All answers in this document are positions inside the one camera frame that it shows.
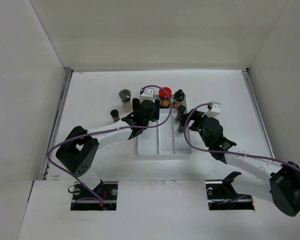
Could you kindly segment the red-lid sauce jar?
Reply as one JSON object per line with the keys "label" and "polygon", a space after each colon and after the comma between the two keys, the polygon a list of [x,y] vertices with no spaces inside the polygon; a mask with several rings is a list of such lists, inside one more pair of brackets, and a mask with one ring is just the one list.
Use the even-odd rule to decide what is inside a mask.
{"label": "red-lid sauce jar", "polygon": [[160,89],[158,91],[159,94],[159,105],[161,108],[169,108],[171,105],[171,96],[172,96],[172,91],[169,87],[162,87],[162,89]]}

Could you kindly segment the black-cap pepper spice bottle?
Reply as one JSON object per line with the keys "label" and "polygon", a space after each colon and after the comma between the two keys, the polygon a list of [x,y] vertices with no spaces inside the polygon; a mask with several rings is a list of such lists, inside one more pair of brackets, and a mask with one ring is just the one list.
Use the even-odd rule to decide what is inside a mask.
{"label": "black-cap pepper spice bottle", "polygon": [[177,110],[176,120],[179,121],[181,116],[186,112],[187,108],[184,105],[179,105],[176,110]]}

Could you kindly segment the grey-lid white powder shaker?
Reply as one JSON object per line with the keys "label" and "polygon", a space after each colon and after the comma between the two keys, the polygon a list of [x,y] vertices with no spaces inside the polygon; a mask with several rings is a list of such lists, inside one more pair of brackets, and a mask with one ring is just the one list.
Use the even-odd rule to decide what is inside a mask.
{"label": "grey-lid white powder shaker", "polygon": [[121,100],[121,106],[124,112],[131,112],[133,109],[131,102],[131,91],[128,89],[122,89],[118,96]]}

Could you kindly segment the small black-cap spice bottle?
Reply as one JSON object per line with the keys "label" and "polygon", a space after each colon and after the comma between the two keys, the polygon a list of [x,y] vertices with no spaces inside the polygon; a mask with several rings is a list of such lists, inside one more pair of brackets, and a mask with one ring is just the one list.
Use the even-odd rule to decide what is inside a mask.
{"label": "small black-cap spice bottle", "polygon": [[111,118],[114,123],[118,122],[120,120],[120,114],[117,109],[113,109],[110,111]]}

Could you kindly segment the black-top clear dispenser jar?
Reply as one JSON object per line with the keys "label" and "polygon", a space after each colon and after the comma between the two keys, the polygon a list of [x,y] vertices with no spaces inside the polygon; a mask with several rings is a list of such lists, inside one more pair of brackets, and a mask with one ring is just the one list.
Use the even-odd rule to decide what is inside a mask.
{"label": "black-top clear dispenser jar", "polygon": [[186,95],[182,89],[177,90],[173,95],[173,107],[178,108],[179,106],[183,106],[186,99]]}

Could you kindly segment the black-cap red-label spice bottle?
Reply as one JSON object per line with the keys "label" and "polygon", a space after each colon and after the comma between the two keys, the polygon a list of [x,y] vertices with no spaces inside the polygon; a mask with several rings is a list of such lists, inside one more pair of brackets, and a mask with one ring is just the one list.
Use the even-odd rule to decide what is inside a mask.
{"label": "black-cap red-label spice bottle", "polygon": [[177,132],[180,134],[183,134],[187,128],[188,124],[186,123],[185,119],[179,119],[179,124],[177,128]]}

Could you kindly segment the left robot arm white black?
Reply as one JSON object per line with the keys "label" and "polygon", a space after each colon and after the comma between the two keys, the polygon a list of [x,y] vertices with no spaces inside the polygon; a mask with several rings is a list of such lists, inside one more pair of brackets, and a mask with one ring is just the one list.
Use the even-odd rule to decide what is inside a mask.
{"label": "left robot arm white black", "polygon": [[90,199],[98,199],[102,195],[103,181],[90,170],[97,150],[113,143],[131,140],[159,119],[159,100],[143,100],[126,117],[117,122],[98,128],[102,132],[96,136],[85,136],[90,131],[76,126],[67,136],[67,140],[82,135],[83,137],[61,145],[56,151],[56,158],[75,177],[83,182],[85,193]]}

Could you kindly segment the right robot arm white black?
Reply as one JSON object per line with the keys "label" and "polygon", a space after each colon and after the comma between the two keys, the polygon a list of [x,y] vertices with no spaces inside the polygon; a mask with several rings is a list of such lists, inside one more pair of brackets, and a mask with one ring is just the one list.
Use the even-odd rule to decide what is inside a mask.
{"label": "right robot arm white black", "polygon": [[224,136],[220,122],[209,114],[209,111],[196,109],[183,113],[179,129],[197,132],[205,145],[203,152],[239,169],[222,180],[223,194],[230,199],[237,195],[254,196],[274,204],[285,215],[295,217],[300,212],[300,167],[292,161],[244,152]]}

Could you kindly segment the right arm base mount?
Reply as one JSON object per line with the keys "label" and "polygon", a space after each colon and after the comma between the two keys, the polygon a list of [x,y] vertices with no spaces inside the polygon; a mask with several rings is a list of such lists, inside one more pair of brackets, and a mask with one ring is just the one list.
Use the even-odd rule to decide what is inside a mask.
{"label": "right arm base mount", "polygon": [[252,196],[238,194],[232,183],[240,176],[238,171],[231,172],[224,179],[205,182],[208,209],[210,211],[255,210]]}

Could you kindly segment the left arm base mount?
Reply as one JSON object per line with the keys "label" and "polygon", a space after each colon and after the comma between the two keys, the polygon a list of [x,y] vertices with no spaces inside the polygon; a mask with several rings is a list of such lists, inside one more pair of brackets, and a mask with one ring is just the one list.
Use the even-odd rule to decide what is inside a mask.
{"label": "left arm base mount", "polygon": [[106,181],[96,188],[96,193],[104,201],[100,200],[83,187],[79,182],[75,182],[68,188],[71,194],[71,211],[116,211],[119,183],[117,181]]}

